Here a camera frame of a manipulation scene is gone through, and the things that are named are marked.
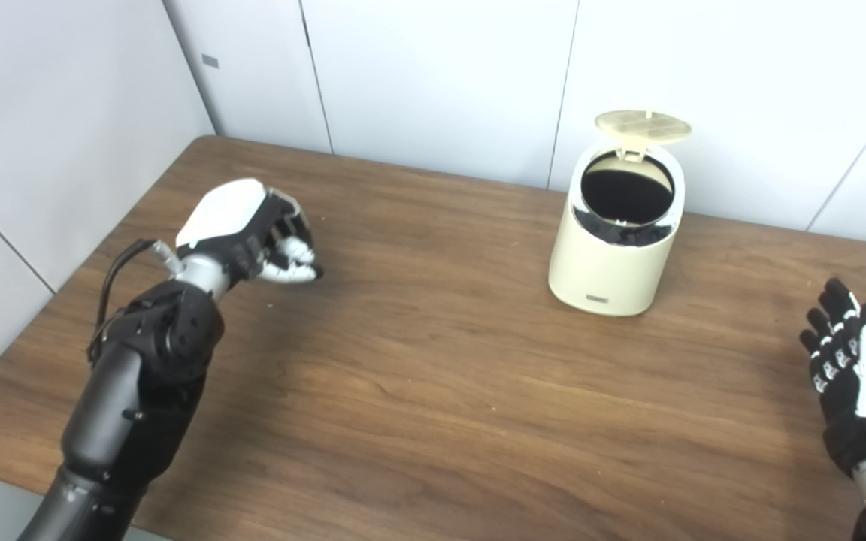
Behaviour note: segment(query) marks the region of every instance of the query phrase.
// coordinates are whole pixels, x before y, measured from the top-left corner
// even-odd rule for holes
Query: trash can
[[[580,310],[633,316],[650,307],[683,216],[683,169],[661,144],[690,125],[650,110],[597,117],[614,138],[581,155],[550,257],[550,290]]]

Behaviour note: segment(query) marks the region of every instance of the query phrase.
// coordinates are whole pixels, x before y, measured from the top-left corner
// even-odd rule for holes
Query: wood grain
[[[866,243],[687,216],[653,308],[547,290],[563,194],[200,138],[0,359],[0,479],[42,492],[111,257],[256,176],[326,277],[238,286],[173,467],[135,523],[179,541],[849,538],[797,341]],[[114,304],[165,275],[125,268]]]

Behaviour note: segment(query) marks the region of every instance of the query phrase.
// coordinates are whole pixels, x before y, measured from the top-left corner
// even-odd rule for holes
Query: trash can lid
[[[691,132],[687,122],[655,110],[612,110],[599,114],[595,124],[601,132],[619,140],[618,157],[632,162],[643,161],[647,145],[674,143]]]

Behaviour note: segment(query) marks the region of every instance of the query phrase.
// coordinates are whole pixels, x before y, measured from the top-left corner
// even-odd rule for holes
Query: black robotic forearm
[[[109,324],[62,435],[62,466],[20,541],[120,541],[147,486],[168,469],[223,335],[213,300],[226,290],[221,267],[190,263],[205,286],[162,282]]]

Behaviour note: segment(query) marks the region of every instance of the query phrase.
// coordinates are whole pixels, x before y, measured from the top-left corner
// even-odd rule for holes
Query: black cable
[[[106,281],[102,283],[102,291],[99,292],[99,313],[95,319],[95,332],[102,329],[102,323],[106,322],[106,310],[109,307],[109,291],[113,288],[113,281],[116,279],[116,274],[123,268],[123,265],[134,258],[138,253],[150,249],[155,240],[140,239],[136,240],[128,249],[124,249],[113,260],[113,264],[109,267],[109,273],[106,273]]]

